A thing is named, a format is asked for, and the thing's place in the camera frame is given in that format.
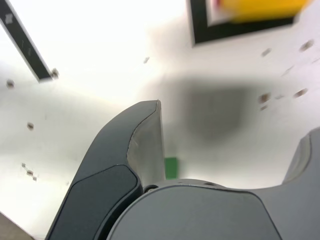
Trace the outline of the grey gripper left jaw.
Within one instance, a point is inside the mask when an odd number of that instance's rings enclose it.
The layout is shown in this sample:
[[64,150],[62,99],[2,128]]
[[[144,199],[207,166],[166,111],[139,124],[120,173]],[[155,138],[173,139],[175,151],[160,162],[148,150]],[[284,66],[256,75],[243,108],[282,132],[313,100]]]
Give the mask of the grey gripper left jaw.
[[96,135],[46,238],[106,239],[144,188],[165,178],[161,102],[141,101],[119,113]]

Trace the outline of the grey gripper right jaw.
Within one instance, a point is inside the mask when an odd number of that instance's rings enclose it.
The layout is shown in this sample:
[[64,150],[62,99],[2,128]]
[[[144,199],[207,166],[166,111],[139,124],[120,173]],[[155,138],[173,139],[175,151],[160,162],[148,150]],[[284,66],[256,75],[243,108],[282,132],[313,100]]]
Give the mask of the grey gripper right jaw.
[[320,131],[301,139],[278,186],[232,189],[169,185],[132,203],[110,240],[317,240]]

